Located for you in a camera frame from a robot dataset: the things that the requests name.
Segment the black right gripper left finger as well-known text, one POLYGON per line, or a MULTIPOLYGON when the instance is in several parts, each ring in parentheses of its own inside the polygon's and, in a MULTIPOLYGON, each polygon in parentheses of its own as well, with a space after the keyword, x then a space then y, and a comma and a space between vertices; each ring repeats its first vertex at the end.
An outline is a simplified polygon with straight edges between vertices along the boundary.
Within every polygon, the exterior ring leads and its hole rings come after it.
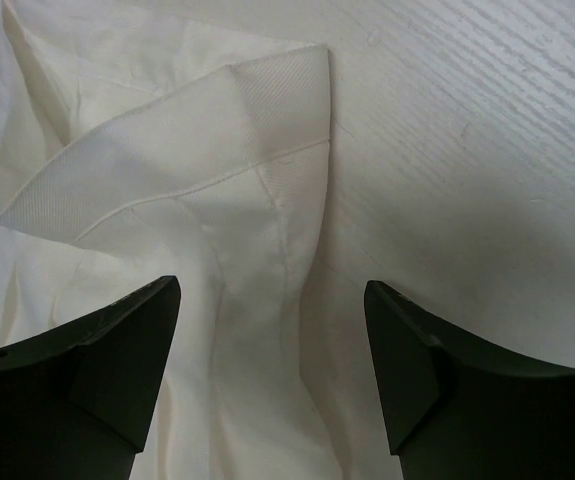
POLYGON ((0 479, 127 479, 144 450, 181 289, 163 276, 0 348, 0 479))

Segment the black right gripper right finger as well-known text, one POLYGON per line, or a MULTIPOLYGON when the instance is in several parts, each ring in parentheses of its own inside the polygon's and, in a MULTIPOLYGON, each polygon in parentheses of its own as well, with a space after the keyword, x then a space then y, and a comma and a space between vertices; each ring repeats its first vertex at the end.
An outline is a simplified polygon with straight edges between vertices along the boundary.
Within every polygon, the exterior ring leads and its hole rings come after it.
POLYGON ((522 355, 381 281, 364 311, 388 445, 407 479, 575 479, 575 368, 522 355))

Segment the white pleated skirt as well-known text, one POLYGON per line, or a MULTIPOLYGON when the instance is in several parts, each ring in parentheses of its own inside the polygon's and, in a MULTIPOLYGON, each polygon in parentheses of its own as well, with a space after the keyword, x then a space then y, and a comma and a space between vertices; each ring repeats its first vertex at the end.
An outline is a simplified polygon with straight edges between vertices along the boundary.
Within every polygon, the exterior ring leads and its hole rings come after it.
POLYGON ((384 479, 340 370, 362 283, 325 265, 327 45, 149 2, 0 1, 0 346, 153 279, 182 300, 134 479, 384 479))

